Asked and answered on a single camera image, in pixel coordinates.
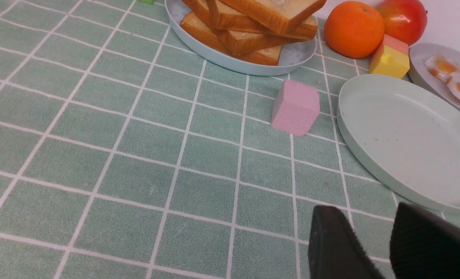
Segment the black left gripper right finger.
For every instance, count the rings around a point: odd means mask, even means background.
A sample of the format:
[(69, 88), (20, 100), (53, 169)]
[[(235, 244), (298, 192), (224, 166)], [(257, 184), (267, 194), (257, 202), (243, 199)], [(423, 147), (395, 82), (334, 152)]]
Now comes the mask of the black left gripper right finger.
[(460, 279), (460, 228), (418, 205), (399, 203), (390, 262), (397, 279)]

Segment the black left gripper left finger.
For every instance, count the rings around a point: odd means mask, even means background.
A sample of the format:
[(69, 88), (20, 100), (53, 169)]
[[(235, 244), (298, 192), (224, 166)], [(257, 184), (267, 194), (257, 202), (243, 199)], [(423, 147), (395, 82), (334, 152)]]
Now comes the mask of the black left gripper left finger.
[(312, 279), (384, 279), (340, 209), (316, 205), (308, 246)]

